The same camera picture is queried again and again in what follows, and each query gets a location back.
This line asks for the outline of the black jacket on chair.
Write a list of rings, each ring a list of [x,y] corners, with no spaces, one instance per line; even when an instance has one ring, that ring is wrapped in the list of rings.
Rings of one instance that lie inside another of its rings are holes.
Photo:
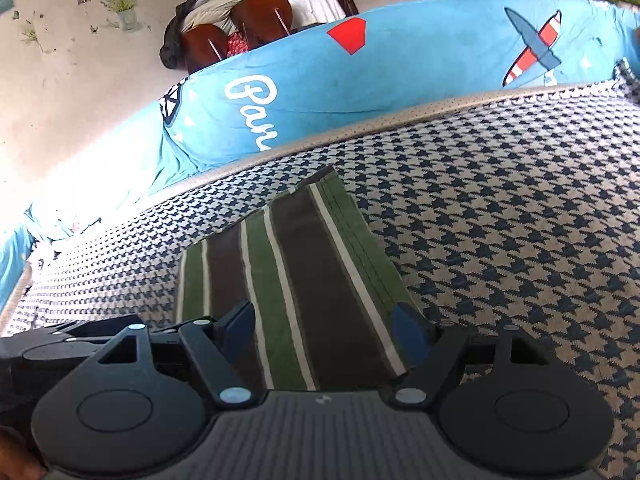
[[[186,0],[176,6],[164,32],[158,56],[163,66],[175,70],[183,64],[182,35],[196,26],[215,25],[226,35],[236,31],[231,9],[242,0]]]

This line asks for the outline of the houndstooth sofa seat cover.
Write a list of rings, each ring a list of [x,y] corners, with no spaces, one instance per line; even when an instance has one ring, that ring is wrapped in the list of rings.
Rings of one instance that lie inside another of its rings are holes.
[[[602,471],[639,474],[639,81],[517,96],[192,186],[78,238],[9,316],[14,335],[174,315],[181,252],[330,166],[411,297],[481,330],[513,322],[614,408]]]

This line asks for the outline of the green brown striped garment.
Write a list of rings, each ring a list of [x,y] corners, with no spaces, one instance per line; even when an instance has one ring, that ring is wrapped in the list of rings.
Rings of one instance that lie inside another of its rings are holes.
[[[331,167],[186,248],[176,300],[179,322],[253,304],[232,361],[256,389],[376,388],[409,367],[392,312],[412,299]]]

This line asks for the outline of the dark red wooden chair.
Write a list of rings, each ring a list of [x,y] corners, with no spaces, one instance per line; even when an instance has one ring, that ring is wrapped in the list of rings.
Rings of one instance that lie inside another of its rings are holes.
[[[228,56],[228,35],[213,24],[198,25],[181,36],[184,65],[190,74]]]
[[[250,50],[291,35],[293,11],[288,0],[242,0],[230,16]]]

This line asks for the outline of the white clothed dining table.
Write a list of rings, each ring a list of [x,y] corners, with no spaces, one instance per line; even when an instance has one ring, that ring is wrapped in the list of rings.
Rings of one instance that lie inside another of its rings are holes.
[[[341,21],[346,13],[337,0],[288,0],[293,13],[292,29]]]

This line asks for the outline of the blue printed sofa back cover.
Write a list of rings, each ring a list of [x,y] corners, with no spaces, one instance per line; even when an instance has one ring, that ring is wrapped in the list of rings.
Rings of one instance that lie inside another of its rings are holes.
[[[1,295],[35,240],[64,240],[188,177],[471,94],[586,84],[639,62],[639,15],[601,0],[422,0],[319,25],[204,68],[1,208]]]

